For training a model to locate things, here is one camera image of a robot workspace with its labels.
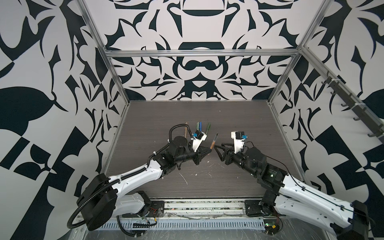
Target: white wall panel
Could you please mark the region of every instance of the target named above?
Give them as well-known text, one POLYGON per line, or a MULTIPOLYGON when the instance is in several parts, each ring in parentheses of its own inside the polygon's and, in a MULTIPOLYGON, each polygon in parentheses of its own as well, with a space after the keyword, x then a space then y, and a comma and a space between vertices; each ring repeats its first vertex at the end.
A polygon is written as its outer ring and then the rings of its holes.
POLYGON ((86 0, 108 49, 296 47, 321 0, 86 0))
POLYGON ((2 239, 58 239, 125 103, 75 1, 0 2, 2 239))
POLYGON ((384 119, 384 2, 335 0, 308 47, 384 119))
POLYGON ((133 57, 113 64, 131 100, 268 99, 290 59, 133 57))
POLYGON ((312 185, 339 199, 364 202, 383 236, 384 145, 303 57, 274 101, 295 158, 312 185))

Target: aluminum frame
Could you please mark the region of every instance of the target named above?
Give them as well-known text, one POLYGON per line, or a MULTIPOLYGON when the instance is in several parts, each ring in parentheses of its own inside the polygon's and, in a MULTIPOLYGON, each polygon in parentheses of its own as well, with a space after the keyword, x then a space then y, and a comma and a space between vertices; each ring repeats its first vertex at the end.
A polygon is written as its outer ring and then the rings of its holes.
POLYGON ((113 154, 115 152, 116 145, 118 143, 118 140, 119 140, 119 137, 120 137, 120 134, 121 134, 121 130, 122 130, 123 126, 124 126, 124 122, 125 122, 125 119, 127 117, 127 112, 128 112, 128 109, 129 109, 130 105, 131 105, 130 103, 125 105, 124 106, 124 110, 122 111, 118 128, 116 129, 116 132, 115 132, 115 134, 114 134, 114 136, 112 138, 112 143, 111 143, 111 146, 109 147, 107 158, 105 159, 105 163, 104 163, 104 165, 103 165, 103 167, 101 169, 101 172, 104 173, 104 174, 107 173, 108 168, 109 168, 109 164, 112 161, 112 156, 113 156, 113 154))
POLYGON ((283 129, 283 126, 281 125, 281 123, 279 121, 279 117, 278 117, 277 111, 275 109, 275 106, 273 105, 273 103, 268 104, 268 105, 269 105, 269 107, 271 109, 272 116, 273 116, 273 119, 276 122, 277 128, 279 129, 279 132, 280 132, 280 134, 281 134, 281 136, 283 138, 284 144, 287 147, 287 150, 288 150, 288 152, 289 152, 289 154, 290 154, 290 156, 291 156, 291 158, 293 160, 293 164, 294 164, 294 166, 296 168, 296 171, 297 171, 297 173, 300 176, 300 180, 302 182, 305 182, 308 185, 311 185, 309 179, 305 176, 303 168, 300 166, 299 160, 296 158, 295 154, 292 151, 291 144, 289 143, 288 138, 287 138, 287 136, 285 134, 285 131, 283 129))
MULTIPOLYGON (((333 1, 334 0, 323 0, 323 2, 321 3, 319 9, 317 10, 317 12, 315 14, 315 17, 312 19, 307 31, 305 32, 302 40, 300 41, 300 43, 297 47, 297 50, 299 50, 303 46, 306 46, 308 44, 308 42, 312 39, 314 32, 320 26, 322 20, 324 19, 325 14, 327 13, 327 11, 328 11, 329 7, 331 6, 331 4, 333 3, 333 1)), ((273 89, 271 95, 268 98, 268 102, 270 102, 271 104, 273 103, 273 101, 276 99, 276 97, 280 93, 280 90, 283 87, 283 85, 285 84, 285 82, 287 81, 289 74, 291 73, 291 71, 293 70, 293 68, 297 64, 298 60, 300 59, 300 54, 301 53, 299 51, 299 53, 291 59, 291 61, 288 63, 287 67, 285 68, 283 74, 279 78, 279 80, 276 84, 276 87, 273 89)))
POLYGON ((289 74, 291 71, 295 68, 297 62, 299 61, 301 57, 301 54, 295 55, 288 63, 287 67, 284 69, 283 74, 280 76, 279 80, 277 81, 276 86, 272 90, 271 95, 269 95, 268 103, 272 104, 273 101, 276 99, 276 97, 279 95, 280 90, 282 89, 283 85, 287 81, 289 74))
MULTIPOLYGON (((324 79, 327 79, 328 77, 331 77, 332 79, 338 79, 336 74, 334 74, 324 63, 322 63, 321 60, 309 48, 302 47, 299 49, 299 52, 324 79)), ((355 104, 361 104, 361 106, 364 106, 364 108, 366 108, 366 110, 364 111, 364 114, 368 117, 369 121, 363 121, 363 123, 367 126, 368 129, 370 129, 369 126, 372 125, 370 124, 372 122, 378 126, 380 124, 384 124, 383 121, 372 110, 370 110, 370 108, 367 105, 365 105, 365 103, 363 103, 363 101, 361 101, 361 99, 357 97, 355 93, 352 90, 350 90, 343 82, 339 81, 339 85, 342 87, 344 92, 346 92, 351 96, 355 104)), ((384 141, 383 135, 384 134, 381 134, 376 137, 381 142, 383 142, 384 141)))
POLYGON ((104 63, 106 65, 107 69, 109 70, 109 72, 112 75, 112 79, 113 79, 115 85, 117 86, 120 95, 123 97, 125 104, 128 104, 130 102, 130 100, 129 100, 127 93, 125 92, 125 90, 122 86, 120 77, 117 74, 115 67, 111 63, 111 59, 108 58, 107 55, 105 54, 104 44, 101 40, 99 32, 97 31, 97 28, 94 24, 94 21, 91 17, 91 14, 89 13, 87 5, 85 4, 84 0, 76 0, 76 2, 77 2, 77 6, 79 7, 79 10, 81 12, 81 15, 83 16, 83 20, 89 28, 90 34, 91 34, 93 40, 95 41, 97 48, 99 49, 100 55, 101 55, 102 59, 104 60, 104 63))
POLYGON ((294 56, 297 49, 106 50, 109 58, 185 56, 294 56))

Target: black cable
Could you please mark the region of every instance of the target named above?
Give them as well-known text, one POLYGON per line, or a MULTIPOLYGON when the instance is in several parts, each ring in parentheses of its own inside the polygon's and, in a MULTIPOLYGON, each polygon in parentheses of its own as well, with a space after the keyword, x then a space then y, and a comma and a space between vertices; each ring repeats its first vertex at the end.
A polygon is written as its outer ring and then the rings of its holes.
POLYGON ((78 222, 78 223, 75 223, 73 224, 73 220, 76 218, 76 216, 81 212, 81 210, 88 204, 88 202, 90 202, 92 199, 94 199, 97 195, 99 195, 100 193, 102 193, 103 191, 105 191, 106 189, 108 189, 110 186, 112 186, 113 184, 116 184, 120 182, 119 179, 116 179, 110 183, 108 183, 107 185, 104 185, 102 186, 99 190, 97 190, 96 192, 94 192, 83 204, 81 204, 74 212, 73 214, 70 216, 70 218, 68 219, 68 222, 67 222, 67 228, 76 228, 76 227, 80 227, 81 225, 83 225, 85 223, 85 220, 81 221, 81 222, 78 222))
POLYGON ((123 228, 123 226, 121 225, 121 222, 120 222, 120 216, 119 215, 117 215, 116 216, 116 218, 117 218, 117 220, 118 220, 118 226, 119 226, 119 229, 125 234, 125 235, 128 235, 128 236, 130 236, 130 237, 141 237, 142 235, 137 235, 137 234, 133 234, 133 233, 130 233, 130 232, 128 232, 127 230, 125 230, 124 228, 123 228))
POLYGON ((279 216, 276 216, 279 221, 281 222, 281 227, 279 228, 279 232, 283 229, 283 221, 281 220, 281 218, 279 218, 279 216))
POLYGON ((182 161, 179 165, 176 163, 177 169, 178 169, 178 170, 181 170, 181 164, 182 164, 183 162, 186 162, 186 161, 187 161, 187 160, 182 161))
POLYGON ((147 166, 149 167, 149 162, 151 161, 151 159, 156 156, 157 154, 159 154, 161 151, 163 151, 164 149, 166 149, 167 147, 169 146, 169 143, 167 143, 167 145, 165 145, 164 147, 160 148, 156 154, 151 154, 149 157, 148 157, 148 160, 147 160, 147 166))
POLYGON ((191 141, 189 143, 189 150, 193 151, 193 139, 191 138, 191 141))
POLYGON ((155 218, 155 223, 151 223, 151 224, 134 223, 133 227, 152 227, 152 226, 155 226, 156 224, 157 224, 157 221, 156 221, 156 218, 155 218))
POLYGON ((241 152, 244 152, 244 149, 247 148, 247 150, 249 149, 248 146, 244 146, 242 149, 241 149, 241 152))
MULTIPOLYGON (((253 147, 255 147, 255 145, 253 144, 253 142, 251 142, 251 141, 247 141, 247 142, 250 142, 250 143, 252 143, 252 146, 253 146, 253 147)), ((246 143, 247 143, 247 142, 246 142, 246 143)))
MULTIPOLYGON (((121 177, 121 180, 124 180, 124 179, 127 179, 129 177, 132 177, 132 176, 135 176, 136 174, 139 174, 141 172, 144 172, 146 170, 146 168, 142 168, 142 169, 139 169, 137 170, 136 172, 132 172, 132 173, 129 173, 125 176, 122 176, 121 177)), ((73 214, 70 216, 70 218, 68 219, 68 222, 67 222, 67 227, 68 228, 76 228, 76 227, 80 227, 81 225, 83 225, 85 223, 85 220, 81 221, 81 222, 78 222, 78 223, 75 223, 73 224, 73 220, 76 218, 76 216, 81 212, 81 210, 92 200, 94 199, 97 195, 99 195, 100 193, 104 192, 106 189, 108 189, 110 186, 116 184, 116 183, 119 183, 120 182, 120 179, 116 179, 112 182, 109 182, 107 183, 106 185, 102 186, 99 190, 97 190, 96 192, 94 192, 90 197, 88 197, 88 199, 86 201, 83 202, 83 204, 81 204, 74 212, 73 214)))
POLYGON ((192 132, 189 129, 189 125, 185 124, 185 123, 182 123, 182 124, 177 124, 177 125, 175 125, 175 126, 170 128, 170 130, 169 130, 169 141, 172 141, 172 132, 173 132, 173 130, 178 128, 178 127, 186 127, 188 132, 189 132, 189 135, 192 137, 192 132))
POLYGON ((267 155, 265 155, 265 156, 268 157, 268 158, 270 158, 270 159, 272 159, 272 160, 275 160, 275 161, 277 161, 277 162, 283 164, 284 167, 287 169, 289 175, 291 176, 292 180, 293 180, 293 181, 296 183, 296 185, 299 186, 303 191, 307 191, 307 192, 309 192, 309 193, 312 193, 313 195, 316 195, 316 196, 318 196, 319 198, 324 199, 324 200, 326 200, 327 202, 330 202, 330 203, 332 203, 333 205, 335 205, 335 206, 337 206, 337 207, 339 207, 339 208, 341 208, 341 209, 344 209, 344 210, 347 210, 347 211, 349 211, 349 212, 353 212, 353 213, 355 213, 355 214, 358 214, 358 215, 360 215, 360 216, 363 216, 363 217, 368 218, 368 219, 369 219, 369 222, 371 223, 371 225, 373 224, 373 226, 371 226, 371 229, 370 229, 369 231, 371 231, 372 229, 375 228, 375 226, 376 226, 376 222, 375 222, 371 217, 369 217, 369 216, 367 216, 367 215, 364 215, 364 214, 361 214, 361 213, 358 213, 358 212, 355 212, 355 211, 352 211, 352 210, 349 210, 349 209, 346 209, 344 206, 338 205, 338 204, 336 204, 336 203, 334 203, 334 202, 332 202, 332 201, 330 201, 330 200, 328 200, 328 199, 326 199, 326 198, 324 198, 324 197, 322 197, 322 196, 320 196, 320 195, 318 195, 318 194, 316 194, 316 193, 314 193, 314 192, 309 191, 309 190, 306 189, 305 187, 300 186, 300 185, 296 182, 296 180, 294 179, 294 177, 292 176, 292 174, 289 172, 287 166, 286 166, 284 163, 282 163, 282 162, 280 162, 279 160, 276 160, 276 159, 274 159, 274 158, 272 158, 272 157, 269 157, 269 156, 267 156, 267 155))

